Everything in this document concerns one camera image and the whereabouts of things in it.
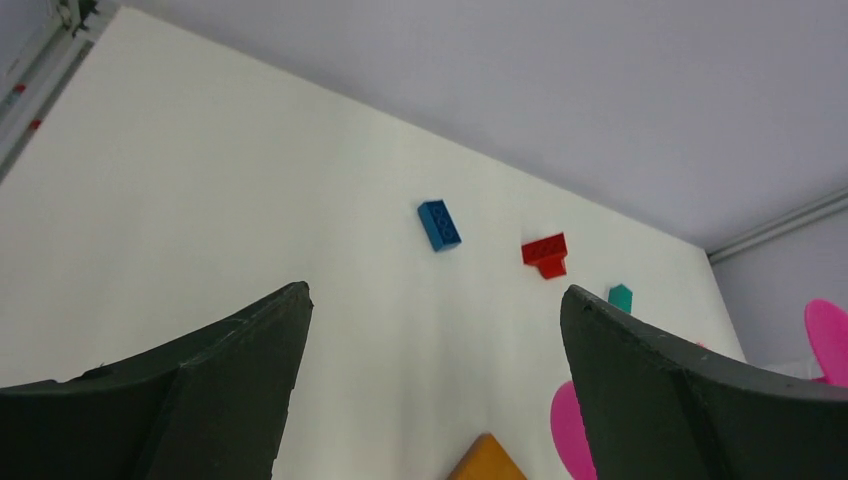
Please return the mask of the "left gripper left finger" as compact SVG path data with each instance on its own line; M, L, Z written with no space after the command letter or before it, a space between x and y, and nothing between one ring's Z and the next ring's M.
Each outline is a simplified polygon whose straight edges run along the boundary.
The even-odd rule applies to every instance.
M268 479L313 302L305 282L66 382L1 391L5 479Z

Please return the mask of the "gold wire wine glass rack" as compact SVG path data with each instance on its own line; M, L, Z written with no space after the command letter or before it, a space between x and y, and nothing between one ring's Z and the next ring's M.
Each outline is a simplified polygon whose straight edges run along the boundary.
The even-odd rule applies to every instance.
M481 434L447 477L448 480L526 480L526 475L491 433Z

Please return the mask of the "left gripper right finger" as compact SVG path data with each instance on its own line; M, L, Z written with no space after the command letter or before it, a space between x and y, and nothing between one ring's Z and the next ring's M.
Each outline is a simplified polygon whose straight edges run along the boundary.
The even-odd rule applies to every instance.
M601 479L843 479L847 392L708 350L571 285L565 355Z

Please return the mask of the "pink plastic goblet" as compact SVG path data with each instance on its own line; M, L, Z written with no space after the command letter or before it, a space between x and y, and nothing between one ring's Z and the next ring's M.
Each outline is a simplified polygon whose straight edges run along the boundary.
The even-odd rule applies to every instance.
M813 299L805 307L804 325L815 358L806 362L769 366L769 371L847 386L847 311L825 299ZM574 384L564 383L555 393L550 413L554 445L574 479L595 479L590 447Z

